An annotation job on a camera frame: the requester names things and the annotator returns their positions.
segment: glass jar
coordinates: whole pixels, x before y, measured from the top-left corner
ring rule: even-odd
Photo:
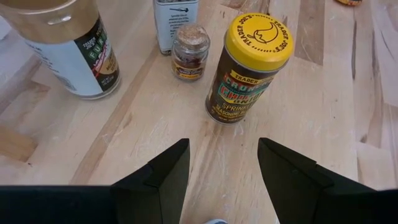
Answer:
[[[177,30],[172,48],[172,72],[182,80],[193,82],[205,71],[210,38],[198,24],[185,24]]]

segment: white spice container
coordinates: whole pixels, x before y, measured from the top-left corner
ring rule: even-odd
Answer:
[[[162,54],[169,55],[177,29],[196,22],[199,0],[154,0],[157,40]]]

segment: cork stopper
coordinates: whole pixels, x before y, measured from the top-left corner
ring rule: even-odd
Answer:
[[[198,24],[185,24],[177,31],[177,40],[187,49],[207,49],[210,45],[210,38],[205,28]]]

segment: jar lid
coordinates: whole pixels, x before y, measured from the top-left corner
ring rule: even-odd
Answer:
[[[176,39],[188,50],[207,50],[210,47],[210,38],[205,28],[195,23],[178,28]]]
[[[294,49],[288,28],[261,13],[248,13],[235,18],[227,31],[225,44],[235,60],[260,71],[282,67]]]

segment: yellow cap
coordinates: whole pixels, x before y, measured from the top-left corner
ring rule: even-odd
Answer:
[[[294,49],[288,28],[261,13],[247,13],[235,18],[228,29],[225,44],[240,64],[260,71],[282,67]]]

